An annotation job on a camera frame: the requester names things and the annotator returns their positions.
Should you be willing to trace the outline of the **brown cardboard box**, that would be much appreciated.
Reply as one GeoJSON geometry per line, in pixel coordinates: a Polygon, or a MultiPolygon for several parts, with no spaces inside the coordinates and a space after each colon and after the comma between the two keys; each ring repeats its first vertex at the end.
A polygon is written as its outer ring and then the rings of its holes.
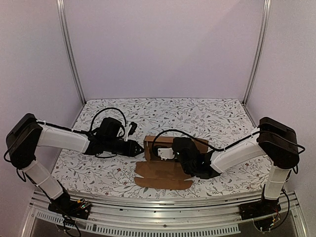
{"type": "Polygon", "coordinates": [[[186,190],[191,187],[192,176],[184,173],[181,166],[181,155],[197,155],[208,152],[208,141],[189,137],[146,136],[144,139],[145,161],[136,162],[135,183],[140,187],[186,190]],[[158,148],[172,148],[176,158],[161,160],[158,157],[158,148]]]}

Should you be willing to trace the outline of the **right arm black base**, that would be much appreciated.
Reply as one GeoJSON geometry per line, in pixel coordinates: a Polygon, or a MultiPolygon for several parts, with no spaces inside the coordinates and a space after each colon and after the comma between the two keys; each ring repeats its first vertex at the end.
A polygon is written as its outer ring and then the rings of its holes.
{"type": "Polygon", "coordinates": [[[254,202],[240,204],[238,206],[239,215],[242,220],[253,220],[253,224],[258,231],[269,232],[279,220],[281,206],[279,199],[269,200],[261,195],[261,199],[254,202]]]}

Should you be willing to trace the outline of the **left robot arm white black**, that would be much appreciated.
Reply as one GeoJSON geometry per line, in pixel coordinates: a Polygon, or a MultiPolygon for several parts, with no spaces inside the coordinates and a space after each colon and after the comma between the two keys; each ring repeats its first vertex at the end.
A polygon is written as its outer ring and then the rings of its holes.
{"type": "Polygon", "coordinates": [[[46,195],[54,200],[54,206],[62,214],[70,214],[73,203],[67,191],[36,158],[38,148],[69,150],[97,157],[103,153],[136,157],[143,147],[129,137],[135,132],[134,122],[122,124],[115,118],[104,118],[98,127],[75,130],[40,121],[33,114],[25,114],[6,136],[6,162],[24,173],[46,195]]]}

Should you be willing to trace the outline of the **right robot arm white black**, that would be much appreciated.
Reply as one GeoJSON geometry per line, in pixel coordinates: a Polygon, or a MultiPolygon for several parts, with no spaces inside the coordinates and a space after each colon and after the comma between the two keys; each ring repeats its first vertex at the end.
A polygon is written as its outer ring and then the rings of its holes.
{"type": "Polygon", "coordinates": [[[259,215],[266,215],[274,208],[281,189],[292,168],[299,163],[299,146],[296,132],[269,117],[261,118],[254,132],[222,149],[202,153],[189,137],[175,137],[171,146],[183,171],[201,179],[220,176],[229,168],[259,156],[272,161],[263,198],[255,205],[259,215]]]}

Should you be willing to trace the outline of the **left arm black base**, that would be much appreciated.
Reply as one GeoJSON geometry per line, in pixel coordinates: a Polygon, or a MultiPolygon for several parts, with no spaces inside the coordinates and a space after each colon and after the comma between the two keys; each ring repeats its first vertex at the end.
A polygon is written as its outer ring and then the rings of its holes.
{"type": "Polygon", "coordinates": [[[84,198],[71,200],[68,192],[63,191],[57,199],[52,199],[50,201],[48,210],[70,217],[87,220],[89,218],[91,207],[92,203],[90,201],[85,200],[84,198]]]}

